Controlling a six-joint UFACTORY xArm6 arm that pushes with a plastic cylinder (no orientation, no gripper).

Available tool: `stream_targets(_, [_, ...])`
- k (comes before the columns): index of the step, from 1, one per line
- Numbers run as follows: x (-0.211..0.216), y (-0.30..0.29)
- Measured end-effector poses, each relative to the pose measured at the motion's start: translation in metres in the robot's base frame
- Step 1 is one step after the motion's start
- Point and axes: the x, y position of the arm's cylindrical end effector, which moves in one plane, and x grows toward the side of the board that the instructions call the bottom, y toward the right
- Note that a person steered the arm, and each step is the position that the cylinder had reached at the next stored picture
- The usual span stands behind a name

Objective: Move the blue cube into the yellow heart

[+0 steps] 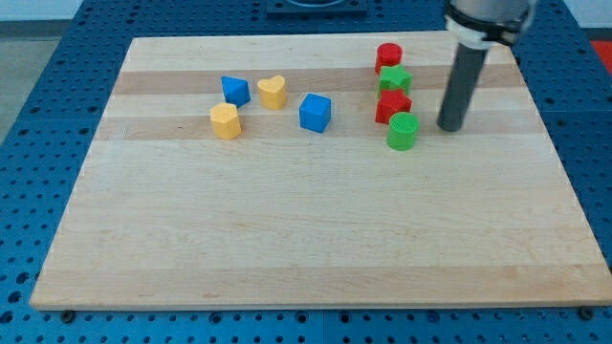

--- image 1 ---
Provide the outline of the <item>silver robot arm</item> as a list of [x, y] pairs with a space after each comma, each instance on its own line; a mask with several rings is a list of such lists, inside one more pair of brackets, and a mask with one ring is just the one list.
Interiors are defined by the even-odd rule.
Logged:
[[446, 27], [473, 50], [513, 46], [531, 27], [537, 0], [448, 0]]

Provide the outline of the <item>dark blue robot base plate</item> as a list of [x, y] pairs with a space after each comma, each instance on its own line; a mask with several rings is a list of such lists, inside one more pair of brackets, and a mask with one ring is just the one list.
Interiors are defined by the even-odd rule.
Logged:
[[271, 18], [297, 16], [366, 15], [367, 0], [266, 0], [265, 13]]

